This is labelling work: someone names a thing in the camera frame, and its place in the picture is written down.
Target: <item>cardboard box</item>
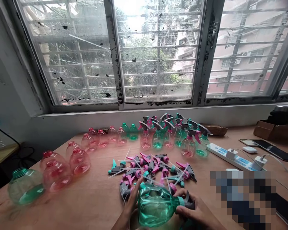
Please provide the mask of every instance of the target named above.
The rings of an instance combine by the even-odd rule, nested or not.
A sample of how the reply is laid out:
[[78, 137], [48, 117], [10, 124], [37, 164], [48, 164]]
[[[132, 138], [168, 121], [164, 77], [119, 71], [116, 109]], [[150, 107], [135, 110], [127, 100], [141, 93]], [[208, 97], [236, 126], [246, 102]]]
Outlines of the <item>cardboard box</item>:
[[288, 124], [274, 125], [268, 123], [267, 120], [260, 120], [253, 134], [265, 140], [288, 139]]

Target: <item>smartphone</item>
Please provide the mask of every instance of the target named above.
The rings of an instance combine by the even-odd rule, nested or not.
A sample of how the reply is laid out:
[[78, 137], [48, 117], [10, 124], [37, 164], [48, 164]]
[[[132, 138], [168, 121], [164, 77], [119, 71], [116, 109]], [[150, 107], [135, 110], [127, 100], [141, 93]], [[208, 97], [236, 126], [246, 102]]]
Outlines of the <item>smartphone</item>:
[[281, 160], [288, 161], [288, 153], [270, 144], [269, 142], [265, 140], [253, 140], [253, 142], [262, 147], [264, 150], [273, 154], [274, 156], [280, 158]]

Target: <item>wooden desk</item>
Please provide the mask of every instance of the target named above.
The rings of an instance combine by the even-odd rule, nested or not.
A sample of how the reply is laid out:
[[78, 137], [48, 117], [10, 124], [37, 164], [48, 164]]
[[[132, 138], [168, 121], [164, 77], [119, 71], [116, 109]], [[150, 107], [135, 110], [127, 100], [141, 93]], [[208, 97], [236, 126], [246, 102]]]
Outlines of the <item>wooden desk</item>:
[[[244, 145], [238, 141], [239, 138], [257, 138], [252, 135], [253, 129], [254, 127], [231, 128], [225, 137], [209, 137], [209, 140], [225, 149], [241, 149]], [[75, 136], [72, 140], [80, 143], [81, 135]], [[55, 152], [65, 156], [67, 143], [57, 148]], [[288, 141], [286, 145], [278, 143], [277, 146], [288, 152]], [[75, 177], [66, 189], [54, 194], [46, 193], [27, 207], [12, 204], [8, 198], [7, 186], [4, 186], [0, 189], [0, 229], [111, 229], [123, 209], [123, 203], [119, 193], [121, 175], [108, 179], [107, 171], [111, 169], [112, 159], [114, 158], [116, 162], [123, 160], [129, 147], [131, 147], [129, 155], [139, 154], [139, 141], [128, 142], [124, 147], [109, 146], [97, 150], [90, 156], [92, 166], [87, 174]], [[234, 166], [212, 153], [207, 159], [196, 157], [185, 160], [176, 148], [163, 151], [173, 163], [188, 161], [191, 164], [197, 184], [189, 180], [185, 182], [185, 187], [201, 196], [227, 229], [239, 229], [240, 226], [232, 220], [232, 216], [228, 216], [226, 209], [221, 208], [220, 201], [216, 198], [215, 187], [210, 186], [210, 171], [225, 171]], [[152, 150], [145, 153], [156, 154]], [[259, 155], [264, 153], [266, 152], [259, 149]], [[32, 168], [39, 170], [39, 164]], [[273, 175], [288, 187], [288, 174], [276, 160], [268, 158], [265, 168], [273, 171]], [[288, 191], [279, 184], [277, 192], [288, 200]], [[272, 228], [288, 229], [277, 216], [272, 220]]]

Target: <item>power outlet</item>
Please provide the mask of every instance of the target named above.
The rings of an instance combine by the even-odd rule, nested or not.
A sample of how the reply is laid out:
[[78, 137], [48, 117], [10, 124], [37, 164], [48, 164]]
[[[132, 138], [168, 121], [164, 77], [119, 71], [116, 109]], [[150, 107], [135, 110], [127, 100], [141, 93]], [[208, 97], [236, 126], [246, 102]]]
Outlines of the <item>power outlet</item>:
[[213, 154], [217, 155], [218, 157], [222, 158], [223, 160], [227, 161], [228, 163], [231, 163], [238, 169], [241, 169], [242, 171], [258, 171], [254, 169], [252, 166], [252, 162], [236, 155], [233, 160], [226, 157], [227, 150], [217, 146], [216, 144], [210, 143], [207, 146], [207, 149], [212, 152]]

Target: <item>charging cable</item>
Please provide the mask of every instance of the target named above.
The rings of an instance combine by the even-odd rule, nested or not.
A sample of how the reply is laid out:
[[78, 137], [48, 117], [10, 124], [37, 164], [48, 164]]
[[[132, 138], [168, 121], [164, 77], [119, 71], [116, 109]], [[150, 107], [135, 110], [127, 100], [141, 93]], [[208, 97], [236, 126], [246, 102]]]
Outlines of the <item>charging cable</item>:
[[[247, 153], [245, 153], [244, 151], [242, 151], [242, 150], [240, 150], [240, 149], [233, 149], [233, 150], [239, 150], [239, 151], [241, 151], [242, 153], [244, 153], [246, 156], [248, 156], [248, 158], [250, 158], [252, 161], [254, 161], [254, 159], [253, 158], [251, 158]], [[284, 167], [284, 169], [285, 169], [285, 171], [288, 173], [288, 169], [286, 168], [286, 166], [282, 163], [282, 162], [280, 162], [275, 156], [273, 156], [273, 155], [270, 155], [270, 154], [264, 154], [262, 157], [261, 157], [261, 159], [260, 160], [262, 160], [265, 156], [271, 156], [271, 157], [273, 157], [273, 158], [275, 158], [279, 163], [281, 163], [281, 165]], [[256, 161], [254, 161], [260, 168], [262, 168], [263, 170], [265, 170], [261, 165], [259, 165]], [[285, 189], [287, 189], [288, 190], [288, 188], [285, 186], [285, 185], [283, 185], [281, 182], [279, 182], [278, 180], [276, 180], [280, 185], [282, 185]]]

